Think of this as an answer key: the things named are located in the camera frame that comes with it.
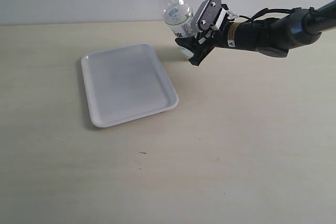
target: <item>plastic water bottle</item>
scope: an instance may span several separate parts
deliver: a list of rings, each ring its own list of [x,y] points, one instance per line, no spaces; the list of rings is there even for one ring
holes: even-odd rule
[[[171,28],[177,38],[188,38],[195,36],[192,32],[191,21],[193,10],[184,0],[161,0],[163,5],[164,22]],[[193,53],[184,47],[180,47],[182,52],[191,58]]]

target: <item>white tray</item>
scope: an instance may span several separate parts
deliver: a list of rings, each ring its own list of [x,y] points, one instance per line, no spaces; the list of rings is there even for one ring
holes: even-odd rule
[[[177,106],[179,98],[154,49],[140,44],[81,59],[92,123],[111,127]]]

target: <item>clear plastic bottle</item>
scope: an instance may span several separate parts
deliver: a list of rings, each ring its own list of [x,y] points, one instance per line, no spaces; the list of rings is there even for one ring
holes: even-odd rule
[[[193,10],[190,5],[183,0],[161,0],[163,5],[164,22],[171,28],[177,38],[188,38],[195,36],[192,32],[191,21],[193,19]],[[193,53],[184,47],[180,47],[182,52],[191,58]]]

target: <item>plastic tray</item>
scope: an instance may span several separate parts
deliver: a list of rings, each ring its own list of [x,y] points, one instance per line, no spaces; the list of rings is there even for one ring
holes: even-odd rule
[[[179,98],[154,49],[140,44],[82,57],[92,123],[111,127],[177,106]]]

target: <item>table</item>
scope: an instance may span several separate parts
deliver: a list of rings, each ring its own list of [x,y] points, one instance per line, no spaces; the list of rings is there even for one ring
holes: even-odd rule
[[[336,32],[189,64],[162,22],[0,27],[0,223],[334,223]],[[171,111],[95,128],[80,58],[148,43]]]

